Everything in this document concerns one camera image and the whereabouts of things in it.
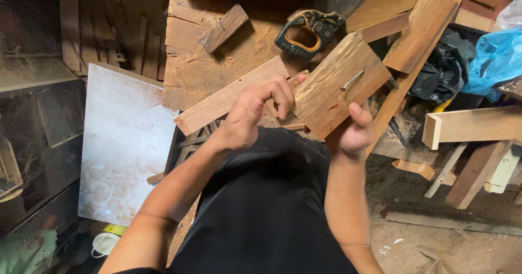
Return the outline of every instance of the dirt floor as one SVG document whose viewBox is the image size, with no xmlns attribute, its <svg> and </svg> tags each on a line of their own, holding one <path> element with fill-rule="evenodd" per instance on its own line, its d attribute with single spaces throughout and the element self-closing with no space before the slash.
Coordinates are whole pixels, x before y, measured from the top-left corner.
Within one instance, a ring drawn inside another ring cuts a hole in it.
<svg viewBox="0 0 522 274">
<path fill-rule="evenodd" d="M 422 191 L 427 189 L 429 183 L 418 174 L 395 169 L 391 165 L 393 160 L 390 157 L 372 154 L 366 162 L 366 191 L 371 208 L 373 229 L 372 247 L 375 257 L 385 273 L 424 273 L 434 263 L 434 260 L 421 254 L 417 250 L 417 246 L 437 251 L 447 261 L 447 264 L 453 267 L 455 273 L 519 274 L 522 272 L 522 259 L 519 258 L 522 255 L 522 237 L 520 236 L 467 231 L 469 236 L 466 240 L 453 229 L 384 220 L 378 212 L 384 206 L 392 205 L 392 203 L 409 207 L 426 207 L 426 204 L 429 204 L 437 208 L 437 214 L 444 214 L 444 210 L 440 210 L 440 208 L 445 205 L 440 202 L 443 202 L 444 196 L 449 190 L 447 187 L 442 187 L 433 200 L 426 203 L 423 200 L 424 192 Z M 488 203 L 502 203 L 501 201 L 492 202 L 490 197 L 492 196 L 482 191 L 477 196 L 476 202 L 482 204 L 481 199 L 484 198 L 488 200 Z M 181 222 L 170 247 L 168 264 L 171 263 L 192 224 L 195 210 L 196 204 L 192 206 L 189 214 Z M 447 213 L 455 214 L 450 208 L 447 209 Z M 460 213 L 480 214 L 479 210 L 466 210 L 460 211 Z M 427 273 L 446 274 L 449 271 L 437 263 Z"/>
</svg>

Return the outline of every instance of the white bucket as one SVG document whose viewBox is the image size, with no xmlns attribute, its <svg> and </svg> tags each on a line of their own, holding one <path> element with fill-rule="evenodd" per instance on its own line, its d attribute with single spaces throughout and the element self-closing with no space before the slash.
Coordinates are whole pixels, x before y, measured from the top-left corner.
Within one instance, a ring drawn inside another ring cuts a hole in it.
<svg viewBox="0 0 522 274">
<path fill-rule="evenodd" d="M 119 240 L 119 236 L 110 232 L 103 232 L 98 234 L 95 237 L 95 240 L 92 241 L 91 255 L 93 256 L 93 258 L 101 258 L 103 256 L 108 256 Z M 101 253 L 101 256 L 95 256 L 95 250 Z"/>
</svg>

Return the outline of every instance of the hand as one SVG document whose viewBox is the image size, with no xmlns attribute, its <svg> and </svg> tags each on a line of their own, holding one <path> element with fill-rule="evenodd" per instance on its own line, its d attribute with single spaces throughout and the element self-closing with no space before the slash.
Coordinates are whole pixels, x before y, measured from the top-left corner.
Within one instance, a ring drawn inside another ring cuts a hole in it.
<svg viewBox="0 0 522 274">
<path fill-rule="evenodd" d="M 351 103 L 349 110 L 350 117 L 325 138 L 326 145 L 333 154 L 362 159 L 364 150 L 375 138 L 372 114 L 369 112 L 368 101 L 362 104 L 362 108 Z"/>
<path fill-rule="evenodd" d="M 303 82 L 305 75 L 298 80 Z M 247 86 L 243 93 L 230 108 L 223 126 L 212 136 L 218 137 L 222 149 L 247 149 L 257 140 L 257 124 L 264 113 L 264 104 L 274 99 L 279 118 L 287 116 L 290 106 L 294 103 L 294 95 L 287 79 L 281 75 L 268 82 Z"/>
</svg>

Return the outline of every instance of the yellow object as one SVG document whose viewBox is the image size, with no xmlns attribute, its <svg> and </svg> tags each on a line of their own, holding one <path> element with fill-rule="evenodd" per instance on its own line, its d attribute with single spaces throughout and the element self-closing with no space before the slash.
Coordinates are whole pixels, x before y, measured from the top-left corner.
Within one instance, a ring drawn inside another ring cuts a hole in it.
<svg viewBox="0 0 522 274">
<path fill-rule="evenodd" d="M 434 113 L 442 113 L 442 112 L 444 112 L 444 109 L 445 109 L 445 108 L 449 105 L 449 103 L 451 103 L 451 102 L 452 102 L 452 100 L 448 99 L 448 100 L 446 101 L 446 103 L 442 103 L 442 104 L 438 105 L 438 106 L 433 110 L 433 112 L 434 112 Z"/>
<path fill-rule="evenodd" d="M 119 235 L 119 236 L 122 236 L 123 233 L 127 230 L 127 227 L 125 226 L 120 226 L 120 225 L 116 225 L 116 224 L 108 224 L 104 229 L 103 231 L 105 232 L 110 232 L 110 233 L 114 233 L 116 235 Z"/>
</svg>

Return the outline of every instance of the white board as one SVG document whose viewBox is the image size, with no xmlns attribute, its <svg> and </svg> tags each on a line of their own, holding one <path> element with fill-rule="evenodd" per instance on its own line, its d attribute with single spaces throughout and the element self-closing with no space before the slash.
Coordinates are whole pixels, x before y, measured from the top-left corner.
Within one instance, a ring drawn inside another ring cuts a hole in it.
<svg viewBox="0 0 522 274">
<path fill-rule="evenodd" d="M 161 83 L 109 64 L 89 64 L 78 215 L 128 226 L 165 170 L 178 111 Z"/>
</svg>

